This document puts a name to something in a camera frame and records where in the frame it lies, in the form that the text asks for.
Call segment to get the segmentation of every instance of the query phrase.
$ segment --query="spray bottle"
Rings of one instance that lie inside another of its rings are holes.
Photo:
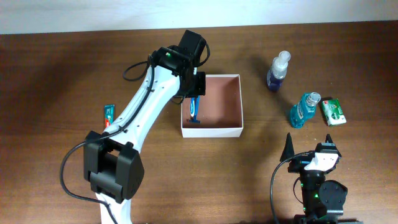
[[[306,120],[314,117],[320,100],[319,93],[304,93],[300,102],[290,110],[290,122],[293,128],[301,128]]]
[[[271,91],[278,91],[286,77],[287,65],[290,60],[290,53],[286,50],[279,53],[279,56],[272,61],[271,68],[267,74],[267,85]]]

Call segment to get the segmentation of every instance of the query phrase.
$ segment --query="open cardboard box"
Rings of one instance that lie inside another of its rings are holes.
[[[243,130],[243,107],[239,75],[206,75],[206,95],[200,96],[197,120],[191,123],[190,103],[181,105],[184,138],[239,137]]]

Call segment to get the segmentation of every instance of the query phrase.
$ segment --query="mouthwash bottle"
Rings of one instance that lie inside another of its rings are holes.
[[[290,110],[292,127],[301,128],[306,120],[313,118],[320,100],[321,95],[319,93],[304,93],[300,102]]]
[[[290,53],[286,50],[279,53],[279,56],[272,61],[271,68],[267,74],[267,85],[271,91],[278,91],[286,77],[287,65],[290,60]]]

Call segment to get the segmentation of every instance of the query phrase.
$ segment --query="white background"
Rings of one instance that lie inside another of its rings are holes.
[[[1,0],[0,34],[398,19],[398,0]]]

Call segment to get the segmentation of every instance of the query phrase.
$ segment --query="red and teal package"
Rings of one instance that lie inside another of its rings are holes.
[[[114,105],[105,105],[105,128],[113,123]]]

